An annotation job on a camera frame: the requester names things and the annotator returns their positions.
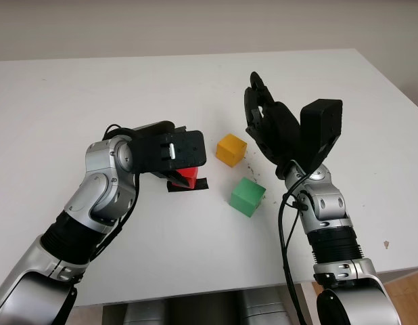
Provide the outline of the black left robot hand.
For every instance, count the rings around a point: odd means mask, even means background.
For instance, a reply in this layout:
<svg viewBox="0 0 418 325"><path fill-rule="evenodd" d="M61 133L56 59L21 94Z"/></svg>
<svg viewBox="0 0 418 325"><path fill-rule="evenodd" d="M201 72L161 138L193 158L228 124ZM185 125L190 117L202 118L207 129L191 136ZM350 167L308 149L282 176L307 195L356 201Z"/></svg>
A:
<svg viewBox="0 0 418 325"><path fill-rule="evenodd" d="M195 187L195 177L184 176L179 171L206 162L202 132L177 129L170 121L134 129L128 148L132 154L132 172L152 173L187 189Z"/></svg>

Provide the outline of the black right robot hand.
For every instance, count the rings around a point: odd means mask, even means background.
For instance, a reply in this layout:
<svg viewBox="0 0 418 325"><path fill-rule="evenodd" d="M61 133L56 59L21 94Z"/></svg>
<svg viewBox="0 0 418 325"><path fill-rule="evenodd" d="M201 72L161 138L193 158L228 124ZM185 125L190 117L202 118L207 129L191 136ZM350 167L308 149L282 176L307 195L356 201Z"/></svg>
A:
<svg viewBox="0 0 418 325"><path fill-rule="evenodd" d="M276 166L275 175L284 180L300 145L300 124L289 108L273 99L257 72L250 75L244 93L246 132L264 156Z"/></svg>

